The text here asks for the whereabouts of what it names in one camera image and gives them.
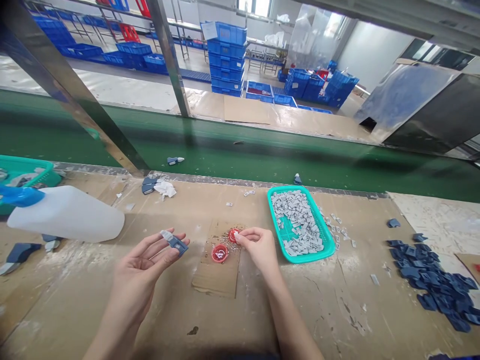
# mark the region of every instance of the workbench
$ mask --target workbench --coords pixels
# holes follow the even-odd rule
[[[273,230],[266,194],[276,184],[157,175],[172,181],[177,190],[173,198],[162,201],[156,192],[143,195],[141,179],[113,168],[67,173],[64,184],[124,211],[125,226],[114,240],[98,244],[63,240],[54,253],[36,251],[15,272],[0,278],[1,358],[81,359],[107,304],[115,263],[142,238],[169,227],[186,232],[191,243],[156,285],[134,358],[278,353],[262,276],[248,253],[240,255],[235,299],[198,292],[191,285],[212,222]],[[255,194],[245,197],[252,187]],[[308,189],[323,212],[341,217],[342,226],[356,240],[356,248],[341,240],[333,256],[300,265],[286,262],[277,247],[294,302],[326,359],[480,354],[479,327],[472,326],[468,334],[454,331],[444,315],[424,310],[416,299],[419,290],[397,274],[385,240],[410,244],[415,231],[387,194]],[[135,204],[131,211],[126,210],[129,204]],[[388,228],[386,222],[392,218],[401,227]],[[10,229],[5,222],[0,222],[0,238],[0,259],[14,243],[42,242],[40,235]],[[188,335],[194,327],[197,333]]]

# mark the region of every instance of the cardboard sheet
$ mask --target cardboard sheet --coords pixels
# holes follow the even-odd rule
[[[225,121],[268,125],[278,122],[273,104],[235,96],[225,96],[223,102]]]
[[[243,229],[244,226],[220,220],[211,222],[205,250],[191,282],[199,292],[235,299],[242,248],[228,240],[227,234],[232,228]],[[225,244],[228,248],[225,262],[212,259],[212,250],[217,244]]]
[[[480,255],[456,253],[456,257],[466,266],[471,275],[475,278],[476,282],[480,284],[480,271],[478,271],[475,265],[480,265]]]

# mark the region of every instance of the teal mesh basket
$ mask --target teal mesh basket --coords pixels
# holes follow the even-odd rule
[[[2,185],[8,185],[11,179],[16,178],[22,174],[34,173],[35,168],[45,169],[38,174],[34,179],[26,182],[22,187],[31,188],[38,184],[43,184],[44,187],[52,188],[57,186],[62,178],[54,171],[54,165],[45,160],[36,160],[25,157],[0,155],[0,168],[5,169],[8,177],[1,182]],[[0,215],[9,215],[15,206],[5,204],[0,197]]]
[[[310,209],[311,213],[313,214],[313,218],[315,219],[315,224],[320,229],[320,237],[323,241],[322,251],[312,254],[308,253],[297,256],[290,256],[289,253],[285,250],[284,240],[290,242],[292,241],[292,238],[296,235],[292,232],[292,223],[286,216],[280,218],[280,220],[283,222],[283,229],[280,229],[277,225],[274,207],[272,205],[272,195],[275,193],[286,193],[295,190],[300,190],[302,193],[304,193],[306,195],[308,203],[310,204]],[[273,225],[275,226],[276,236],[278,237],[278,241],[280,242],[281,252],[283,253],[285,259],[287,259],[293,264],[304,264],[328,258],[335,253],[335,242],[332,238],[332,234],[330,234],[329,228],[327,227],[324,218],[320,214],[319,208],[317,207],[317,204],[312,198],[312,195],[306,188],[304,188],[303,186],[272,187],[270,190],[268,190],[266,196],[268,197],[268,205],[270,206],[270,212],[273,219]]]

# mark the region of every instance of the right hand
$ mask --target right hand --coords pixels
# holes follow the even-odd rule
[[[237,244],[244,247],[263,277],[279,271],[274,235],[261,227],[250,227],[235,235]]]

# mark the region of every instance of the red bottle cap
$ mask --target red bottle cap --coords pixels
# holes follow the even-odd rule
[[[230,240],[231,243],[236,244],[236,243],[237,243],[237,240],[235,240],[235,234],[234,234],[234,232],[239,233],[240,230],[238,230],[236,227],[234,227],[233,229],[231,229],[231,230],[228,232],[228,240]]]
[[[211,258],[216,263],[223,263],[228,256],[229,249],[223,244],[218,244],[211,251]]]

